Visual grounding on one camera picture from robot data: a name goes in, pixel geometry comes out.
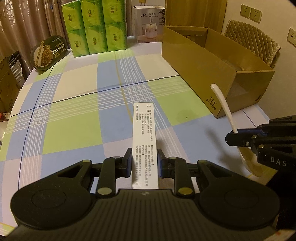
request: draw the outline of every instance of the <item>stack of tissue packs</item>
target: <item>stack of tissue packs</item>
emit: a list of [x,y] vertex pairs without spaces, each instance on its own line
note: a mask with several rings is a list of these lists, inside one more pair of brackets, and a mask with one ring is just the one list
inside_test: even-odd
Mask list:
[[126,49],[124,0],[77,0],[62,10],[74,57]]
[[102,0],[108,50],[126,49],[124,0]]
[[62,10],[73,56],[89,55],[80,1],[64,4]]

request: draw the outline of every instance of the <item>ribbed black surface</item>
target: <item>ribbed black surface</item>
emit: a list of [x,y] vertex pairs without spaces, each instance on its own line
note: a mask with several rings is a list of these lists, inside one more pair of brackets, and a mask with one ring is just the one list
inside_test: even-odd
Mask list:
[[212,223],[190,199],[171,190],[120,190],[112,199],[100,199],[79,222],[57,230],[15,229],[6,239],[21,241],[263,241],[271,227],[235,231]]

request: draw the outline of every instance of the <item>electrical outlet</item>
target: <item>electrical outlet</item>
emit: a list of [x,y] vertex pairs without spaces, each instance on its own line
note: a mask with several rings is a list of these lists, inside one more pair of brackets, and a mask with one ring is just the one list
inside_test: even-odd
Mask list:
[[296,31],[290,28],[287,41],[289,41],[291,44],[293,44],[296,47]]
[[255,22],[260,23],[261,16],[262,16],[262,12],[261,11],[255,9],[255,8],[252,8],[251,9],[250,19],[252,19]]
[[243,5],[241,7],[241,16],[250,18],[251,8],[249,6]]

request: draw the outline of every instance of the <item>wooden panel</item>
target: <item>wooden panel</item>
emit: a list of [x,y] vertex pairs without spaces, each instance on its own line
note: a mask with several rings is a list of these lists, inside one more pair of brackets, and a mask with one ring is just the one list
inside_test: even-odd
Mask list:
[[166,0],[165,24],[222,31],[227,0]]

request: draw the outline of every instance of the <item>checkered tablecloth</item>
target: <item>checkered tablecloth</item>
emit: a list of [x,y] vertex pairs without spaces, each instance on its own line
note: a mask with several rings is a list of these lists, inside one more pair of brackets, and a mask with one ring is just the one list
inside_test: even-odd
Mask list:
[[[45,73],[30,74],[12,110],[0,152],[1,232],[16,226],[9,207],[19,188],[83,159],[123,156],[132,146],[135,102],[154,102],[157,148],[165,155],[249,175],[237,149],[225,143],[227,119],[212,116],[161,57],[161,43],[79,58],[69,51]],[[255,105],[234,119],[252,128],[267,117]],[[131,179],[118,179],[117,187],[131,188]]]

